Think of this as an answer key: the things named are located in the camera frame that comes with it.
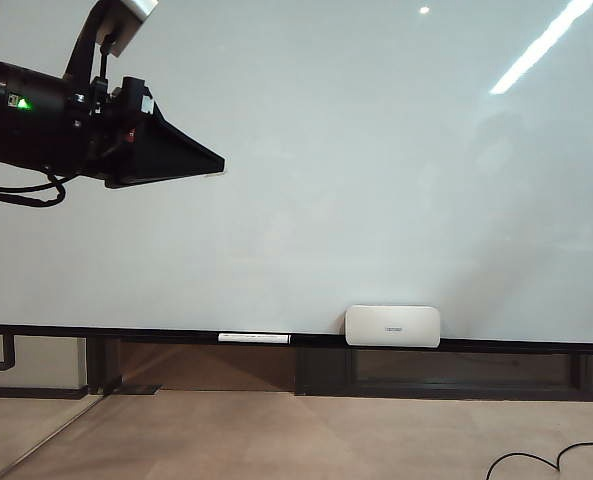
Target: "metal frame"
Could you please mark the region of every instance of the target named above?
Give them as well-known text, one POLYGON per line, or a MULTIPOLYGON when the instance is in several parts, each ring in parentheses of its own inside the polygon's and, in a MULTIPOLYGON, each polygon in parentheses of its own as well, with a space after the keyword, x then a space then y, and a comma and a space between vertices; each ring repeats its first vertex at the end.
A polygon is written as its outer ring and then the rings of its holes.
POLYGON ((0 362, 0 372, 14 368, 16 365, 16 349, 14 348, 14 335, 3 333, 3 361, 0 362))

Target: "glass panel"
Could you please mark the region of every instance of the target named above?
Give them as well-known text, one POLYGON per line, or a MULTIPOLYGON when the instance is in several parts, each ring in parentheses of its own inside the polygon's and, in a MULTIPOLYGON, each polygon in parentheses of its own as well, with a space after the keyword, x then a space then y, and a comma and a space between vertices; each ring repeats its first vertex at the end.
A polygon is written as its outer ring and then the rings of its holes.
POLYGON ((0 398, 0 476, 99 399, 0 398))
POLYGON ((566 355, 363 350, 355 358, 359 382, 542 386, 569 381, 566 355))

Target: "black bracket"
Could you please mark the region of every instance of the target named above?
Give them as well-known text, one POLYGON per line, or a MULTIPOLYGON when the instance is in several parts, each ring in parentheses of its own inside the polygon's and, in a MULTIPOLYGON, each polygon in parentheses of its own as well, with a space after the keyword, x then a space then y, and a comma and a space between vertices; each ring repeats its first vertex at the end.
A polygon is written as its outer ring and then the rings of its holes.
POLYGON ((14 335, 3 335, 3 361, 0 362, 0 372, 9 370, 16 365, 16 350, 14 349, 14 335))
POLYGON ((119 56, 145 20, 139 19, 121 0, 98 0, 76 40, 63 78, 78 93, 86 92, 94 63, 96 43, 101 45, 101 78, 105 77, 107 56, 119 56))

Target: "black frame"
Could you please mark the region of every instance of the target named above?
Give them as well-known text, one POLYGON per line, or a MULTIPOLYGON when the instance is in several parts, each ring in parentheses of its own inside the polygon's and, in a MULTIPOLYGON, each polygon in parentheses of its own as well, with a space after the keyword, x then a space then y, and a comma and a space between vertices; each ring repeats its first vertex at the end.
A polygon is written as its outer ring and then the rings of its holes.
POLYGON ((41 400, 80 400, 88 394, 87 387, 73 388, 28 388, 0 387, 0 398, 37 398, 41 400))
MULTIPOLYGON (((126 328, 55 327, 0 325, 0 335, 73 337, 88 340, 88 383, 91 393, 111 394, 119 389, 122 377, 116 362, 120 341, 135 343, 232 344, 218 341, 219 332, 126 328)), ((510 342, 497 340, 443 339, 438 348, 352 347, 342 335, 290 334, 289 344, 297 348, 296 394, 359 397, 494 400, 573 400, 593 401, 591 382, 593 344, 557 342, 510 342), (558 354, 568 357, 569 384, 525 386, 511 381, 489 386, 474 383, 401 383, 386 380, 361 381, 356 376, 357 355, 362 350, 451 352, 475 354, 558 354)))
POLYGON ((3 337, 3 361, 0 362, 0 372, 14 368, 16 365, 16 348, 14 345, 14 335, 5 333, 3 337))
MULTIPOLYGON (((95 328, 95 327, 56 327, 39 325, 2 325, 0 335, 23 335, 40 337, 70 337, 70 338, 99 338, 119 339, 128 342, 143 343, 175 343, 175 344, 207 344, 223 345, 218 341, 220 332, 204 330, 158 330, 158 329, 130 329, 130 328, 95 328)), ((566 353, 593 355, 593 343, 561 343, 561 342, 516 342, 503 340, 466 340, 442 339, 438 348, 408 348, 408 347, 368 347, 350 346, 343 335, 288 333, 291 336, 289 344, 263 344, 300 348, 328 348, 351 350, 410 350, 410 351, 438 351, 438 352, 470 352, 470 353, 566 353)))

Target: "white device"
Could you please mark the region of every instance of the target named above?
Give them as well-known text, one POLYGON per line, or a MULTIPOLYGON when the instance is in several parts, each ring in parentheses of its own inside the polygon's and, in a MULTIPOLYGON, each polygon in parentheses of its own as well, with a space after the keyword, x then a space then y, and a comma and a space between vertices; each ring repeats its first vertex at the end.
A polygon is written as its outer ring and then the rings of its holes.
POLYGON ((96 34, 96 42, 102 45, 107 35, 115 34, 110 52, 119 57, 157 5, 158 0, 121 0, 115 3, 105 13, 96 34))
POLYGON ((349 345, 430 347, 440 343, 440 312, 422 306, 353 305, 345 312, 349 345))

